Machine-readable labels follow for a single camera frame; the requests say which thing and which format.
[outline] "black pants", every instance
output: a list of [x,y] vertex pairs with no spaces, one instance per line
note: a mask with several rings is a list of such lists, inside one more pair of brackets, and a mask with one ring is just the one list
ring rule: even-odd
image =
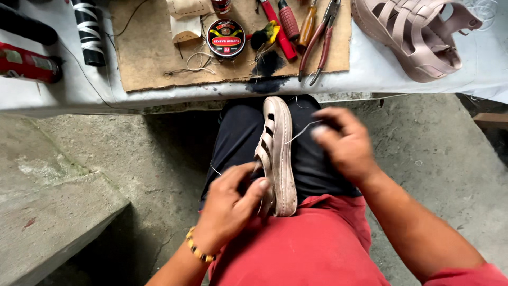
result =
[[[312,113],[321,109],[318,102],[310,95],[281,96],[291,112],[293,136],[310,122],[315,121]],[[229,167],[254,161],[254,150],[259,143],[265,123],[263,117],[264,97],[230,100],[219,115],[220,128],[213,148],[211,164],[223,173]],[[291,145],[291,166],[295,177],[298,203],[310,196],[331,194],[350,197],[361,196],[361,193],[331,165],[323,149],[310,137],[312,125]],[[219,176],[212,167],[208,170],[206,185],[201,196],[203,208],[208,186]]]

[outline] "beaded bracelet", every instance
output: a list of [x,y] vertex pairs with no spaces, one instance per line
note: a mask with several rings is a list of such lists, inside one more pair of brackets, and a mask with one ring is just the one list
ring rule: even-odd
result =
[[214,261],[215,259],[217,259],[217,255],[206,255],[202,251],[200,251],[197,248],[197,246],[194,245],[194,241],[192,240],[192,234],[193,234],[195,228],[196,228],[195,226],[191,227],[190,228],[191,230],[187,233],[187,236],[185,239],[187,241],[187,245],[189,246],[189,248],[192,251],[192,253],[194,254],[194,256],[199,258],[201,261],[203,261],[205,263]]

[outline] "shoe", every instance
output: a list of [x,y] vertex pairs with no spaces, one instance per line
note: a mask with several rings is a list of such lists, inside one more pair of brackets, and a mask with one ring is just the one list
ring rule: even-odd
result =
[[265,126],[254,159],[261,161],[272,188],[263,197],[258,215],[291,216],[297,207],[289,142],[293,137],[291,114],[280,97],[270,96],[263,102],[263,115]]
[[[441,17],[445,4],[453,14]],[[406,74],[418,82],[430,82],[462,67],[452,34],[475,30],[480,19],[454,0],[352,0],[352,14],[369,37],[388,46]]]

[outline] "red-handled pliers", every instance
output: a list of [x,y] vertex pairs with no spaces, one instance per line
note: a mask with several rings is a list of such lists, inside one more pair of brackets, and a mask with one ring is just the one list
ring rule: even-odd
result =
[[309,45],[307,46],[307,49],[305,50],[305,53],[303,54],[302,60],[300,62],[300,68],[298,73],[298,81],[302,81],[303,77],[303,70],[305,69],[305,64],[307,63],[307,58],[309,57],[309,53],[312,50],[312,47],[314,47],[314,44],[316,41],[321,37],[321,34],[325,34],[325,42],[323,43],[323,53],[321,54],[321,60],[318,65],[318,71],[315,74],[314,78],[310,82],[310,86],[312,86],[318,76],[321,74],[321,71],[323,70],[323,67],[325,66],[326,59],[328,57],[328,50],[330,49],[330,41],[332,39],[332,29],[333,29],[333,21],[335,20],[337,13],[339,12],[340,7],[340,0],[330,0],[330,3],[328,4],[328,7],[326,8],[325,15],[323,16],[323,21],[316,29],[316,32],[310,39]]

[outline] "shoe polish tin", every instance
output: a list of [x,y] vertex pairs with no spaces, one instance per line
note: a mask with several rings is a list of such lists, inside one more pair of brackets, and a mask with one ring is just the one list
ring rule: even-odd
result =
[[219,19],[208,28],[206,42],[218,59],[232,60],[245,47],[245,34],[237,22]]

